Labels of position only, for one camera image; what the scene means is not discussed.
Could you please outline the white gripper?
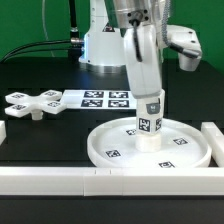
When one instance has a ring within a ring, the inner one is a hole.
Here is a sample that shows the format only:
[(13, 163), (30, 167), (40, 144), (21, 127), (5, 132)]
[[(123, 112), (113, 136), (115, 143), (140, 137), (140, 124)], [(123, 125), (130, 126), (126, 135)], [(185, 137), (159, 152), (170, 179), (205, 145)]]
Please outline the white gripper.
[[(159, 95), (162, 89), (160, 60), (156, 45), (156, 29), (154, 25), (137, 28), (139, 48), (142, 61), (138, 61), (134, 46), (134, 31), (126, 31), (124, 40), (124, 56), (129, 87), (136, 99)], [(161, 111), (160, 99), (148, 98), (146, 110), (150, 115)]]

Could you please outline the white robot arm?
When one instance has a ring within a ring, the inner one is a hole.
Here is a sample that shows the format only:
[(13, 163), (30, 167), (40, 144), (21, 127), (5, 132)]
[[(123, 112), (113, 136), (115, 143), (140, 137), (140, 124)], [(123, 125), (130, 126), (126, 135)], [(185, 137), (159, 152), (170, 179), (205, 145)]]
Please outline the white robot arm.
[(163, 112), (157, 25), (160, 0), (90, 0), (90, 28), (84, 36), (82, 67), (128, 76), (137, 111)]

